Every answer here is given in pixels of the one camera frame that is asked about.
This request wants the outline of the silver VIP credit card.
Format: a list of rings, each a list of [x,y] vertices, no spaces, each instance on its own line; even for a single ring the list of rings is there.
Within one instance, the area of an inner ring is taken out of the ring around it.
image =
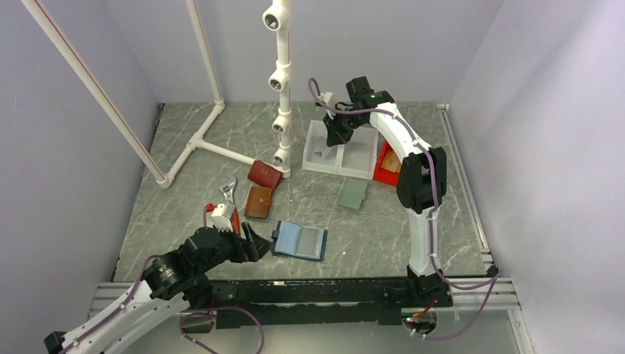
[[[320,145],[316,145],[312,149],[312,153],[315,156],[317,156],[319,158],[323,158],[323,159],[325,159],[331,152],[332,152],[332,148],[326,146],[324,143],[321,143]]]

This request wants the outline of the blue leather card holder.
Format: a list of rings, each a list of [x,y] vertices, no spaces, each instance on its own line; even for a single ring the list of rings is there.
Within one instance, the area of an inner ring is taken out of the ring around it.
[[[271,253],[276,256],[321,262],[324,260],[328,230],[278,221],[272,231]]]

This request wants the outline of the orange credit card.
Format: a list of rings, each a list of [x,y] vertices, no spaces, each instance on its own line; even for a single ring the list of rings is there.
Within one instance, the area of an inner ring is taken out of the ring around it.
[[[390,150],[384,155],[380,166],[383,170],[386,170],[390,173],[399,173],[401,170],[402,162],[397,154],[395,154],[394,151]]]

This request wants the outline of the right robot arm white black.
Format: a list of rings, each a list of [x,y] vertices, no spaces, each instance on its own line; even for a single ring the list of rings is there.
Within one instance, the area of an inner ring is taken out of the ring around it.
[[[447,154],[427,143],[401,114],[387,91],[371,89],[366,77],[346,84],[350,102],[344,109],[322,96],[315,79],[308,88],[316,105],[325,108],[323,122],[327,146],[345,145],[356,129],[370,125],[383,136],[401,162],[396,194],[408,214],[411,254],[408,268],[412,277],[406,296],[415,306],[423,306],[435,294],[430,282],[442,278],[439,262],[438,216],[447,192]]]

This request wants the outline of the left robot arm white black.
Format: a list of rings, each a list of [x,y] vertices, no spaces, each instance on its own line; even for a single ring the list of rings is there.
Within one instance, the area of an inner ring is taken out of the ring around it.
[[[181,311],[213,302],[206,272],[229,261],[257,262],[271,242],[244,222],[244,235],[200,227],[177,249],[146,259],[134,283],[109,306],[69,332],[50,333],[48,353],[123,353],[133,342]]]

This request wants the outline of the green leather card holder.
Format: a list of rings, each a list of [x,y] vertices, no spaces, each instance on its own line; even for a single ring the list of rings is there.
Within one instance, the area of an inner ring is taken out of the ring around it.
[[[354,210],[361,210],[366,199],[368,182],[360,179],[348,178],[338,198],[338,205]]]

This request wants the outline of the clear plastic divided box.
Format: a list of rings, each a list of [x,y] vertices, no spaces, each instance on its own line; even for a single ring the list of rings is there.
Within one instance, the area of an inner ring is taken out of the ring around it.
[[[332,147],[325,158],[315,156],[312,149],[326,144],[327,130],[323,122],[313,120],[307,133],[302,158],[302,168],[313,172],[327,173],[364,180],[373,179],[378,154],[378,132],[373,128],[358,128],[345,145]]]

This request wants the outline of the brown leather wallet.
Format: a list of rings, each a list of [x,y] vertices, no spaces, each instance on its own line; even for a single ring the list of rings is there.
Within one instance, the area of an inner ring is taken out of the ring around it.
[[[244,216],[247,219],[266,219],[272,202],[273,190],[269,187],[250,188]]]

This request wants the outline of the red plastic bin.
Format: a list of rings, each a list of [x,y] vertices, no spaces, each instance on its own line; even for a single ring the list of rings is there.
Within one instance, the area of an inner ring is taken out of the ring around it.
[[[399,181],[401,161],[387,141],[384,141],[374,168],[373,180],[395,187]]]

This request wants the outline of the red leather wallet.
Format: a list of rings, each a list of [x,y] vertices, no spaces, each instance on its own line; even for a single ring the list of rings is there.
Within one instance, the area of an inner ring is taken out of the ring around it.
[[[272,165],[255,160],[248,171],[247,178],[261,187],[275,191],[282,180],[282,173]]]

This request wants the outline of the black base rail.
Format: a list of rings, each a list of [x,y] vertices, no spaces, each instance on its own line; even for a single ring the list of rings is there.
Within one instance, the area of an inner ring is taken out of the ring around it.
[[[219,329],[249,325],[237,306],[262,325],[375,322],[398,325],[411,311],[450,308],[450,287],[438,277],[303,280],[203,280],[188,311],[216,308]]]

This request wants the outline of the white PVC pipe frame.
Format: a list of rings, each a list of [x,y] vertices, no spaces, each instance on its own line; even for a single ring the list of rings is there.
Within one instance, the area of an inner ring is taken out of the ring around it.
[[[155,119],[156,99],[107,4],[103,1],[23,1],[62,59],[94,98],[88,104],[108,117],[158,186],[166,189],[183,167],[176,159],[162,170],[150,155],[146,124]]]

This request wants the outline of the white PVC pipe post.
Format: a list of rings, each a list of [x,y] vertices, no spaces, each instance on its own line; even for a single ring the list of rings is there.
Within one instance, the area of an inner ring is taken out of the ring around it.
[[[273,155],[273,163],[282,176],[291,176],[291,81],[292,60],[290,56],[290,28],[292,22],[292,2],[273,0],[271,6],[264,11],[262,22],[265,27],[276,35],[276,68],[268,78],[268,85],[279,95],[279,106],[271,127],[279,137],[279,148]]]

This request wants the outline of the aluminium extrusion frame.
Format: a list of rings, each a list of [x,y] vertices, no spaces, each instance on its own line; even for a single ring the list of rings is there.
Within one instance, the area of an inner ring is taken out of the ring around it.
[[[456,277],[454,281],[457,286],[450,289],[453,306],[430,309],[429,313],[450,310],[459,319],[462,311],[506,311],[519,351],[534,352],[517,293],[508,277],[500,277],[494,282],[477,277]]]

